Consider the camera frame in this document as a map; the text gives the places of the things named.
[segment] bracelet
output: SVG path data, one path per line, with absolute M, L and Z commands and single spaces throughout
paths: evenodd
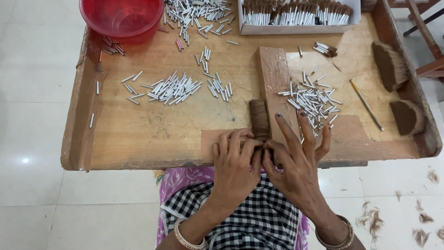
M 184 222 L 185 219 L 178 219 L 176 223 L 174 223 L 174 234 L 176 235 L 177 240 L 182 244 L 184 247 L 190 250 L 202 250 L 205 248 L 205 238 L 202 240 L 202 243 L 199 245 L 193 245 L 189 243 L 179 232 L 179 225 Z
M 344 240 L 344 242 L 342 242 L 341 244 L 339 244 L 339 245 L 329 245 L 329 244 L 325 243 L 321 239 L 321 237 L 319 237 L 319 235 L 317 234 L 317 228 L 315 229 L 317 240 L 319 241 L 319 243 L 321 245 L 323 245 L 328 250 L 343 250 L 343 249 L 349 247 L 352 244 L 353 239 L 355 238 L 355 233 L 354 233 L 352 224 L 350 224 L 350 222 L 345 217 L 340 216 L 340 215 L 337 215 L 337 216 L 349 227 L 349 235 Z

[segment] black and white checkered cloth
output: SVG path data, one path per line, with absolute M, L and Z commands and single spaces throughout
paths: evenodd
M 189 218 L 209 197 L 213 183 L 176 192 L 161 208 L 166 234 Z M 244 202 L 206 237 L 207 249 L 294 250 L 299 209 L 273 186 L 266 174 Z

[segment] woman's left hand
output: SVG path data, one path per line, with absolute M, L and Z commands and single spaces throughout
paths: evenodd
M 247 137 L 242 148 L 241 137 Z M 253 137 L 248 129 L 227 131 L 219 136 L 219 143 L 212 145 L 214 187 L 207 202 L 217 206 L 222 216 L 232 214 L 261 179 L 262 151 L 254 152 L 254 147 L 263 142 Z

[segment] pencil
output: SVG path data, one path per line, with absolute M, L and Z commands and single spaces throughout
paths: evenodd
M 361 99 L 362 103 L 364 103 L 365 108 L 372 116 L 373 120 L 375 121 L 376 125 L 378 125 L 379 129 L 381 131 L 384 131 L 384 128 L 382 127 L 381 123 L 379 123 L 378 119 L 376 118 L 375 114 L 373 113 L 372 109 L 370 108 L 369 104 L 365 101 L 364 97 L 362 96 L 361 92 L 359 91 L 358 87 L 355 85 L 352 79 L 350 79 L 350 82 L 352 83 L 353 87 L 356 90 L 356 93 L 358 93 L 359 98 Z

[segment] red plastic bowl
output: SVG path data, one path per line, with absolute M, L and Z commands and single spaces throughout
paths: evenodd
M 91 29 L 133 44 L 150 40 L 163 14 L 163 0 L 80 0 L 79 5 Z

